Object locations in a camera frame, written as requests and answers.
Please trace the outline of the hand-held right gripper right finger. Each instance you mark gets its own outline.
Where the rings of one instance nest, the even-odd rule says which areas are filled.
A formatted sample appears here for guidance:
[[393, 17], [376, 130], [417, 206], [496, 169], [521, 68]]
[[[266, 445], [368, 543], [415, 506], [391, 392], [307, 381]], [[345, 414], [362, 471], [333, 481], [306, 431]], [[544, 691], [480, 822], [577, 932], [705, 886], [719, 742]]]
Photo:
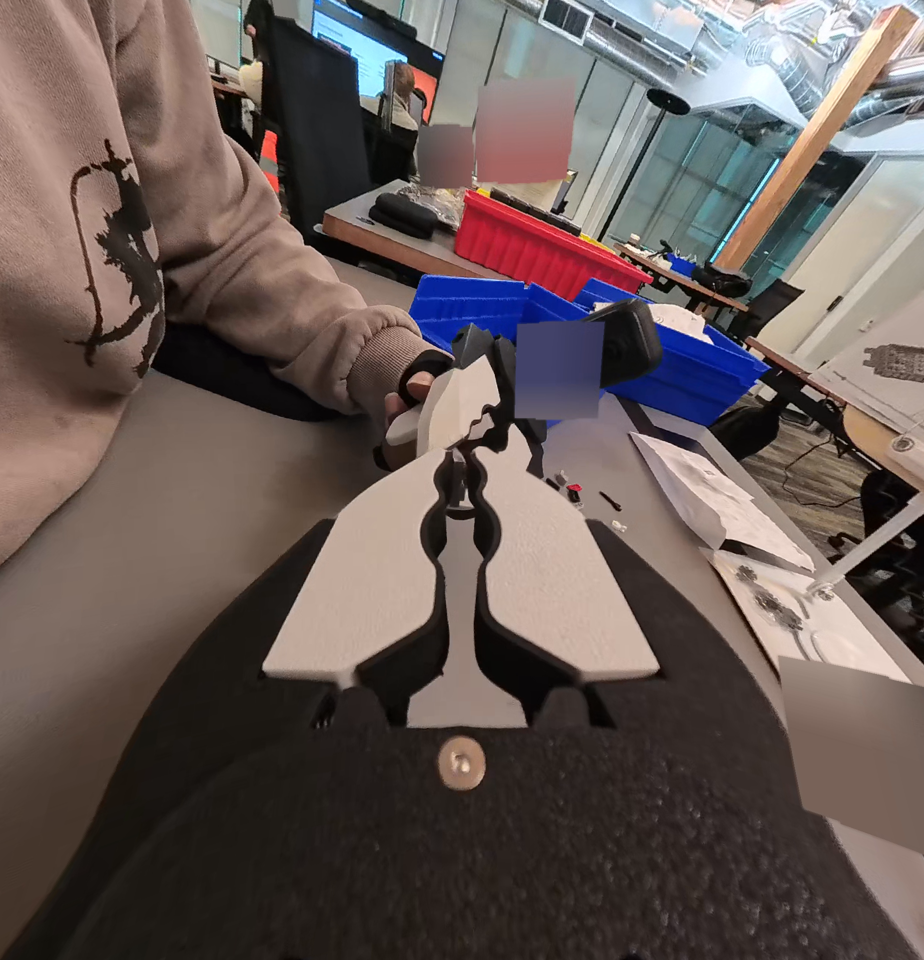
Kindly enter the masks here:
[[484, 586], [493, 625], [582, 681], [660, 671], [584, 517], [507, 455], [475, 451], [476, 500], [488, 525]]

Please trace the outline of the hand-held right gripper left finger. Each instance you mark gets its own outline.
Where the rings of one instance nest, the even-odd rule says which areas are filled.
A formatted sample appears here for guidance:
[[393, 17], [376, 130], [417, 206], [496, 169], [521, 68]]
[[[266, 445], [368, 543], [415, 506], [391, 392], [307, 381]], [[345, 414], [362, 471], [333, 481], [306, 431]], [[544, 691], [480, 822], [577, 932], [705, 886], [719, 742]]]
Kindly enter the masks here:
[[359, 683], [436, 610], [451, 455], [433, 450], [337, 515], [263, 662], [277, 679]]

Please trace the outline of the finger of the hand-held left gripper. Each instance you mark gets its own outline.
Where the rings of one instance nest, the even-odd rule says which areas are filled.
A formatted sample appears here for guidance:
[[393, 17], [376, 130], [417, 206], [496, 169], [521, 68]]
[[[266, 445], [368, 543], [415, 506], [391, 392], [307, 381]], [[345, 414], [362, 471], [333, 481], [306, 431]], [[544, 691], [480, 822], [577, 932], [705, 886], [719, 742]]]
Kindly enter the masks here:
[[495, 453], [504, 452], [509, 443], [511, 420], [499, 407], [487, 409], [478, 421], [470, 427], [470, 449], [487, 449]]
[[453, 367], [433, 382], [420, 414], [420, 453], [447, 450], [468, 438], [472, 426], [501, 400], [488, 358]]

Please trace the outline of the small dark brick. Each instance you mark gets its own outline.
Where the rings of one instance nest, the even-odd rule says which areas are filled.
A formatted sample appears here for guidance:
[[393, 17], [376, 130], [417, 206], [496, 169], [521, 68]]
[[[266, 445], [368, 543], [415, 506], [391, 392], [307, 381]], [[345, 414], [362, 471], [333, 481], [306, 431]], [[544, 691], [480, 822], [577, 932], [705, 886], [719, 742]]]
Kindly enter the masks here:
[[472, 520], [475, 517], [475, 508], [468, 497], [468, 462], [460, 450], [452, 450], [452, 455], [446, 516], [459, 522]]

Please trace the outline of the person's left forearm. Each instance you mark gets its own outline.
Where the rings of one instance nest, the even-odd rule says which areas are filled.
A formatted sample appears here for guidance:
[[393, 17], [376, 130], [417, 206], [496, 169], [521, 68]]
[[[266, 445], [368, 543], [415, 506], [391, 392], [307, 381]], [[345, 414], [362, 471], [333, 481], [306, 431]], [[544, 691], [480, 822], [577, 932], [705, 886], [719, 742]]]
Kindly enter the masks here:
[[382, 421], [425, 348], [398, 306], [368, 304], [280, 215], [258, 166], [227, 136], [183, 179], [185, 212], [155, 219], [169, 321], [203, 327], [338, 412]]

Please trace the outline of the grey desk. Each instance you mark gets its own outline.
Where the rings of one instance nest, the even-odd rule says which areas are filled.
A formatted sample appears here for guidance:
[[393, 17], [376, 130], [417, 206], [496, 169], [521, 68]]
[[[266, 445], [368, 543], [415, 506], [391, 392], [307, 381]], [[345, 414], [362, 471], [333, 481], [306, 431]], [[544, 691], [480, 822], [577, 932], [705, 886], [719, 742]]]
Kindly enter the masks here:
[[[700, 542], [677, 517], [629, 433], [646, 422], [696, 441], [760, 509], [828, 565], [702, 427], [609, 397], [597, 420], [550, 434], [545, 464], [582, 483], [608, 523], [678, 589], [744, 662], [781, 716], [778, 680]], [[315, 522], [377, 479], [360, 418], [300, 423], [150, 373], [95, 474], [0, 568], [0, 958], [81, 843], [146, 708], [228, 604]], [[468, 604], [479, 555], [451, 521], [443, 556], [451, 630], [444, 676], [416, 695], [409, 726], [512, 727], [516, 701], [479, 673]], [[840, 825], [880, 905], [924, 958], [924, 858]]]

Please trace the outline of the person's left hand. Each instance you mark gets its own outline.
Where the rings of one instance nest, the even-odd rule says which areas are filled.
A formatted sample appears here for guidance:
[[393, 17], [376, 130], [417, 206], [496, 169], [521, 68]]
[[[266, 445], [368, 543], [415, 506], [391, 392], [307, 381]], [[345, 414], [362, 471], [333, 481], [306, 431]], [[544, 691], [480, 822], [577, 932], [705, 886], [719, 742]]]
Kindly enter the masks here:
[[373, 451], [375, 461], [387, 473], [412, 462], [418, 452], [420, 415], [435, 377], [428, 371], [413, 374], [405, 383], [405, 397], [390, 392], [384, 401], [383, 436]]

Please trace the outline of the white paper bag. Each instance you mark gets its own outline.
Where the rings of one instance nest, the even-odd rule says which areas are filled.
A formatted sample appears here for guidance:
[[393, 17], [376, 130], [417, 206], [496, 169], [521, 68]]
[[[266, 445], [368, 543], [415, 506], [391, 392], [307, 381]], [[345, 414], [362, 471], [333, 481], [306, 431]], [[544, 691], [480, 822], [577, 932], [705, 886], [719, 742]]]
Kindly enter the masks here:
[[712, 343], [706, 332], [707, 323], [703, 315], [669, 303], [650, 303], [648, 307], [657, 325], [695, 340]]
[[738, 543], [801, 570], [815, 569], [754, 498], [706, 458], [645, 434], [630, 438], [681, 520], [706, 546]]

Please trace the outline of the wooden office table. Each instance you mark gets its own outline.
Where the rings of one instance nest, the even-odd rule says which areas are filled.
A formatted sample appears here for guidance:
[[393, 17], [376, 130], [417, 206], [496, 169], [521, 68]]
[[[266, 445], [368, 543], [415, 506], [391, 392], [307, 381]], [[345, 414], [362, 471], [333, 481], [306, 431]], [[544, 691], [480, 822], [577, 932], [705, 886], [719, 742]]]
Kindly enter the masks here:
[[414, 238], [370, 216], [377, 195], [395, 192], [404, 186], [407, 186], [406, 180], [395, 179], [326, 210], [321, 224], [322, 234], [423, 275], [493, 281], [508, 279], [502, 273], [456, 255], [454, 238], [444, 231], [437, 230], [431, 239]]
[[705, 313], [710, 308], [716, 311], [715, 316], [723, 309], [731, 309], [741, 313], [748, 312], [748, 306], [742, 302], [718, 294], [693, 281], [688, 276], [671, 270], [668, 267], [661, 266], [648, 256], [643, 255], [625, 244], [613, 243], [612, 247], [621, 258], [630, 261], [639, 269], [648, 273], [651, 280], [646, 283], [653, 289], [662, 293], [667, 293], [675, 287], [680, 289], [688, 296], [686, 308], [695, 313]]
[[834, 424], [827, 424], [826, 428], [839, 435], [860, 456], [897, 475], [918, 494], [924, 495], [924, 439], [915, 438], [911, 433], [898, 434], [852, 407], [818, 383], [814, 377], [816, 371], [802, 368], [792, 358], [769, 349], [756, 339], [748, 338], [745, 345], [760, 354], [768, 365], [768, 372], [761, 381], [775, 393], [777, 399], [795, 404], [804, 399], [804, 390], [807, 389], [834, 402], [839, 406], [840, 413]]

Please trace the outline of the large blue plastic bin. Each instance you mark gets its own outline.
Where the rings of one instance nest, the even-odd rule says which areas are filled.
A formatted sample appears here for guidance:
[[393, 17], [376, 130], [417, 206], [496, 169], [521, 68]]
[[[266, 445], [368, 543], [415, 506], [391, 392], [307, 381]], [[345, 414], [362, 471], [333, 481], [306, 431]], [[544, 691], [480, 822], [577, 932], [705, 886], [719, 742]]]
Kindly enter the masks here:
[[[590, 279], [574, 301], [567, 301], [536, 284], [526, 288], [526, 306], [517, 321], [522, 324], [578, 320], [596, 304], [651, 301]], [[608, 388], [618, 397], [671, 414], [699, 426], [711, 426], [747, 394], [768, 366], [754, 354], [706, 326], [700, 340], [658, 325], [662, 358], [651, 373]]]

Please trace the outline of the small blue plastic bin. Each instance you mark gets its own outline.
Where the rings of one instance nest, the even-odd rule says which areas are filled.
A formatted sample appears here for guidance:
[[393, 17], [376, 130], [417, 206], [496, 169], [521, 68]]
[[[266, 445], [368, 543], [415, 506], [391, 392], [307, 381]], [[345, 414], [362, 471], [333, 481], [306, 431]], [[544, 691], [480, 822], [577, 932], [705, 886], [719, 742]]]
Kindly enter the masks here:
[[408, 309], [427, 342], [452, 352], [456, 334], [469, 325], [516, 340], [528, 288], [517, 280], [427, 274]]

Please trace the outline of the pile of loose toy bricks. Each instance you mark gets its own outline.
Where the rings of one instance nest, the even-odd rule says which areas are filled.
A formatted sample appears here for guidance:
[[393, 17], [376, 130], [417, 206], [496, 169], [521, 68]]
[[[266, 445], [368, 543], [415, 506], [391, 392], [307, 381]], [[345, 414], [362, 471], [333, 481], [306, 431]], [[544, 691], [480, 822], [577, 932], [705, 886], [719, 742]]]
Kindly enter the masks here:
[[619, 519], [622, 511], [612, 510], [612, 508], [606, 503], [606, 501], [600, 498], [598, 494], [600, 489], [596, 489], [593, 486], [583, 486], [582, 484], [572, 482], [565, 475], [564, 471], [558, 471], [554, 475], [544, 475], [542, 479], [548, 486], [550, 486], [553, 490], [555, 490], [557, 493], [562, 495], [570, 504], [570, 506], [572, 506], [573, 509], [575, 509], [580, 514], [583, 514], [587, 509], [586, 494], [589, 494], [589, 495], [595, 494], [596, 497], [600, 501], [602, 501], [610, 509], [612, 513], [612, 517], [608, 521], [608, 524], [611, 527], [612, 531], [619, 536], [627, 532], [627, 525]]

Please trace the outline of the red plastic bin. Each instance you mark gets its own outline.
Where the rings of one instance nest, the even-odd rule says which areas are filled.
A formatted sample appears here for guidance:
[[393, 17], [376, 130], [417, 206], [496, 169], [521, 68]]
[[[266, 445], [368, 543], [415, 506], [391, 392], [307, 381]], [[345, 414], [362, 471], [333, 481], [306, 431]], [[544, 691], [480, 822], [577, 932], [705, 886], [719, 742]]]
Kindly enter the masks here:
[[651, 277], [619, 255], [475, 190], [465, 191], [455, 254], [573, 301], [591, 280], [637, 294]]

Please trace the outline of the black office chair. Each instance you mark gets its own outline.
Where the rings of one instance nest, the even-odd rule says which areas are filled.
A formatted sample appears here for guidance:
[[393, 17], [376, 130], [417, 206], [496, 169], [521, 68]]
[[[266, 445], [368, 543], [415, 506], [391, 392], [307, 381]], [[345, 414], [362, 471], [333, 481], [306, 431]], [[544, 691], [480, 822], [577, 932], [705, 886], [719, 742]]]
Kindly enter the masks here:
[[[869, 473], [859, 497], [864, 535], [898, 515], [915, 493], [886, 469]], [[847, 581], [887, 622], [911, 634], [924, 633], [924, 513], [865, 558]]]
[[755, 338], [767, 324], [784, 309], [791, 306], [804, 291], [781, 278], [775, 278], [761, 292], [751, 298], [744, 311], [736, 311], [726, 330], [727, 336], [738, 344]]

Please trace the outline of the black zip case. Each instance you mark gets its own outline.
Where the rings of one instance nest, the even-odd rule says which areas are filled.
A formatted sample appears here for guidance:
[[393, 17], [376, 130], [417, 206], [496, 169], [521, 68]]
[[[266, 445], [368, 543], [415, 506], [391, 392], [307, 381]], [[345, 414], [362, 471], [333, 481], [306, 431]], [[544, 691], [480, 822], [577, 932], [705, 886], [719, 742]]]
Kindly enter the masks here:
[[402, 194], [379, 193], [371, 207], [370, 215], [378, 221], [399, 221], [414, 224], [418, 229], [433, 230], [438, 224], [437, 214], [425, 205]]
[[429, 240], [439, 225], [437, 216], [425, 207], [409, 203], [407, 207], [389, 209], [375, 204], [369, 212], [370, 219], [399, 234], [416, 239]]

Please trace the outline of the black floor lamp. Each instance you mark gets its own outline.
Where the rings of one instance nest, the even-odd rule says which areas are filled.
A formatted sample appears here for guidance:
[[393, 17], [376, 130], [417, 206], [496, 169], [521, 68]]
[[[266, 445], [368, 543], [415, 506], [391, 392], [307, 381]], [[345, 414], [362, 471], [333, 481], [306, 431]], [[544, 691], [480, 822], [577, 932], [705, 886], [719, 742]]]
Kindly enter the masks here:
[[684, 116], [689, 114], [691, 110], [690, 104], [684, 101], [682, 97], [662, 88], [648, 89], [646, 92], [646, 99], [648, 103], [656, 109], [657, 113], [651, 126], [648, 128], [648, 133], [645, 136], [644, 141], [642, 142], [641, 147], [631, 164], [626, 178], [614, 199], [612, 207], [605, 216], [605, 220], [600, 228], [599, 233], [596, 234], [595, 239], [600, 243], [604, 241], [610, 227], [612, 226], [617, 211], [620, 209], [622, 201], [628, 194], [634, 180], [636, 179], [639, 169], [644, 162], [665, 118], [670, 114], [674, 116]]

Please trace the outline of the orange striped vest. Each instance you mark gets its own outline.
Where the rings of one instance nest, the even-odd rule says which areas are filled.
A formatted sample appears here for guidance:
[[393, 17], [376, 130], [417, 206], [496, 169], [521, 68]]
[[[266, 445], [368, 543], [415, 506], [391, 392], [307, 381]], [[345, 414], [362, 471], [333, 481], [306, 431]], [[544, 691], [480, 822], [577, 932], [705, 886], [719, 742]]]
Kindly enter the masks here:
[[282, 207], [282, 211], [284, 211], [285, 209], [284, 192], [280, 183], [276, 148], [277, 148], [276, 133], [272, 129], [267, 128], [263, 134], [263, 139], [261, 143], [259, 166], [266, 180], [272, 187], [273, 191], [276, 193], [276, 196], [279, 199], [279, 204]]

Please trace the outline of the white book stand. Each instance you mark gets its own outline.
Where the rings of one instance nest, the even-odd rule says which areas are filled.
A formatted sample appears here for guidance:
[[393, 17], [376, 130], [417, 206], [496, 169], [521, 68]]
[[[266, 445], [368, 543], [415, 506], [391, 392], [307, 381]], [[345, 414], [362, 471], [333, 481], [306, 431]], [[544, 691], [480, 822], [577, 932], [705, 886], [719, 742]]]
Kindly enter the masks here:
[[837, 598], [836, 587], [877, 552], [885, 550], [908, 526], [924, 518], [924, 429], [921, 426], [894, 429], [853, 407], [847, 408], [844, 422], [855, 444], [914, 487], [915, 494], [874, 533], [853, 546], [837, 563], [830, 564], [815, 580], [810, 580], [804, 570], [773, 567], [754, 559], [742, 561], [739, 567], [759, 569], [759, 579], [747, 582], [756, 594], [754, 604], [760, 603], [760, 597], [767, 594], [780, 594], [778, 602], [783, 610], [764, 609], [761, 615], [776, 618], [778, 629], [790, 632], [798, 658], [909, 683], [907, 675], [850, 611], [847, 601]]

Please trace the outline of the white air vent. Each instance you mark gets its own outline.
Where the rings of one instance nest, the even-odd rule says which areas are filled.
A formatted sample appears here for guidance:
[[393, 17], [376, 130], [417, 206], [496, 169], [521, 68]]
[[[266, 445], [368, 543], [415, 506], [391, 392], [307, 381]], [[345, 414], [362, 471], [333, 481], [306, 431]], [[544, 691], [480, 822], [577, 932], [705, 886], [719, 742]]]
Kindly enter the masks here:
[[550, 0], [542, 3], [538, 22], [545, 29], [583, 45], [593, 18], [593, 11], [579, 2]]

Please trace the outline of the computer monitor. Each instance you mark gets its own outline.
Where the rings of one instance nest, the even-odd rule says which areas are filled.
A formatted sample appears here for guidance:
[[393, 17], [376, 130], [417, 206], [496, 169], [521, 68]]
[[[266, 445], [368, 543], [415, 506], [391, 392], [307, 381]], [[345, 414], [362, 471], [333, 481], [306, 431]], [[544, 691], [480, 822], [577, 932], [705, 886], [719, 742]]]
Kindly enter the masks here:
[[409, 66], [415, 77], [410, 114], [431, 119], [444, 69], [444, 53], [418, 40], [414, 27], [368, 2], [314, 1], [310, 32], [357, 65], [358, 91], [377, 101], [385, 92], [387, 65]]

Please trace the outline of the wooden support post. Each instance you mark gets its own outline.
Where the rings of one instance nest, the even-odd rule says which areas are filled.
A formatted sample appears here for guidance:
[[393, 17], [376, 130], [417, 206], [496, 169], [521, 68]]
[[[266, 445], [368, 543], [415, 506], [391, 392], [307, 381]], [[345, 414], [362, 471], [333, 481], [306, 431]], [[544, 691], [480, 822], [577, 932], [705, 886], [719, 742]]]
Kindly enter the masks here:
[[720, 249], [715, 258], [717, 266], [732, 270], [744, 266], [918, 19], [912, 6], [891, 6], [878, 13], [803, 131]]

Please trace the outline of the silver ventilation duct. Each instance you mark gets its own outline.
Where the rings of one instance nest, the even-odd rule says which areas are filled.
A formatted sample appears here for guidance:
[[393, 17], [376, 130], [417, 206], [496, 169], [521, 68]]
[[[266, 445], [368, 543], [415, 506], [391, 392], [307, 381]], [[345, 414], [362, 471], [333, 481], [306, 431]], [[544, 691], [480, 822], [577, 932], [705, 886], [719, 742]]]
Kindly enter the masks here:
[[889, 9], [924, 27], [924, 2], [584, 2], [583, 46], [650, 89], [674, 92], [737, 61], [766, 68], [795, 111], [813, 114], [857, 43]]

